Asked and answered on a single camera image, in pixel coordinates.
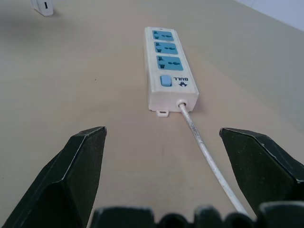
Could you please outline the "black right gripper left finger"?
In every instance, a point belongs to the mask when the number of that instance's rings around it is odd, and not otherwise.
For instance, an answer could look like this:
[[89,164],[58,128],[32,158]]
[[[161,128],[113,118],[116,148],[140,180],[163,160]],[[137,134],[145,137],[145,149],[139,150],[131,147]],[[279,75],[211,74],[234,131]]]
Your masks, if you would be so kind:
[[5,228],[85,228],[99,186],[107,129],[70,137],[5,221]]

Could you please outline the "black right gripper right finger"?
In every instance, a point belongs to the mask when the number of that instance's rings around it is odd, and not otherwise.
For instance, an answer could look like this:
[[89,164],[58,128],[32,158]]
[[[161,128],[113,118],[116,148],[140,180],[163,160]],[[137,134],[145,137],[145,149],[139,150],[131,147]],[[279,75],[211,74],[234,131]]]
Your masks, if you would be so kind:
[[221,128],[239,188],[258,221],[304,219],[304,166],[267,135]]

